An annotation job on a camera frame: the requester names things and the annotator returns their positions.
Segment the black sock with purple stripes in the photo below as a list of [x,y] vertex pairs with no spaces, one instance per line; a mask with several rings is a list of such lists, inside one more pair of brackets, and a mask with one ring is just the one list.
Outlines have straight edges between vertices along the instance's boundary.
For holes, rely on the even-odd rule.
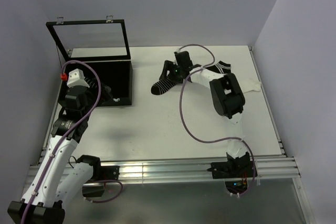
[[176,86],[176,82],[166,78],[157,81],[151,86],[151,93],[153,95],[163,95]]

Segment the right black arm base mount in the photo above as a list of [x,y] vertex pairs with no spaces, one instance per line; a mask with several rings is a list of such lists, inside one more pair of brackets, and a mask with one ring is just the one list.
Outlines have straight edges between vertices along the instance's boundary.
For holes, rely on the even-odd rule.
[[245,193],[249,188],[248,179],[256,179],[258,175],[251,161],[212,162],[207,171],[212,179],[224,179],[228,192],[236,196]]

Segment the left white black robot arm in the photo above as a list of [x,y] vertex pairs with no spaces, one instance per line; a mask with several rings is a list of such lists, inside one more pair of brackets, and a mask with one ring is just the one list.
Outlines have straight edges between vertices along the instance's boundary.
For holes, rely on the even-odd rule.
[[80,156],[70,174],[62,179],[66,165],[88,128],[92,110],[110,100],[104,84],[69,87],[59,100],[61,109],[54,122],[45,157],[20,201],[12,201],[8,215],[14,223],[63,223],[65,208],[86,182],[102,176],[100,158]]

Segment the black white-striped sock white toe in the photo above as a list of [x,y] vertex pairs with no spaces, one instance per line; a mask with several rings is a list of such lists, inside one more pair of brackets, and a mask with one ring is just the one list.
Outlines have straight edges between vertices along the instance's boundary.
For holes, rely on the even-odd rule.
[[85,82],[89,85],[90,88],[97,88],[97,82],[95,81],[95,79],[85,77]]

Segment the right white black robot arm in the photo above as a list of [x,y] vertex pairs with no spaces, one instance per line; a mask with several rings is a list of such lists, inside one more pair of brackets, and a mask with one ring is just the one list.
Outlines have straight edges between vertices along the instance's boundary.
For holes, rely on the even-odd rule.
[[218,143],[226,141],[228,148],[228,173],[234,177],[240,176],[245,171],[245,164],[250,163],[250,148],[243,140],[241,131],[234,136],[220,140],[204,141],[194,136],[188,129],[182,111],[182,99],[185,86],[188,82],[197,83],[209,88],[212,104],[218,115],[230,123],[241,126],[241,116],[245,105],[245,97],[236,76],[231,73],[230,66],[224,62],[210,66],[192,63],[188,51],[175,52],[175,61],[166,60],[159,80],[151,87],[153,95],[163,95],[174,86],[181,84],[179,98],[179,113],[186,132],[200,143]]

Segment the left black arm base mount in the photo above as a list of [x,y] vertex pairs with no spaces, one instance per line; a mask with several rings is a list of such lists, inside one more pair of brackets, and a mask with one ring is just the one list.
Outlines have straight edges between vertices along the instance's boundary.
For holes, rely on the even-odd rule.
[[102,166],[97,178],[90,179],[82,187],[82,195],[87,198],[98,198],[103,196],[107,188],[107,182],[101,180],[118,180],[120,166]]

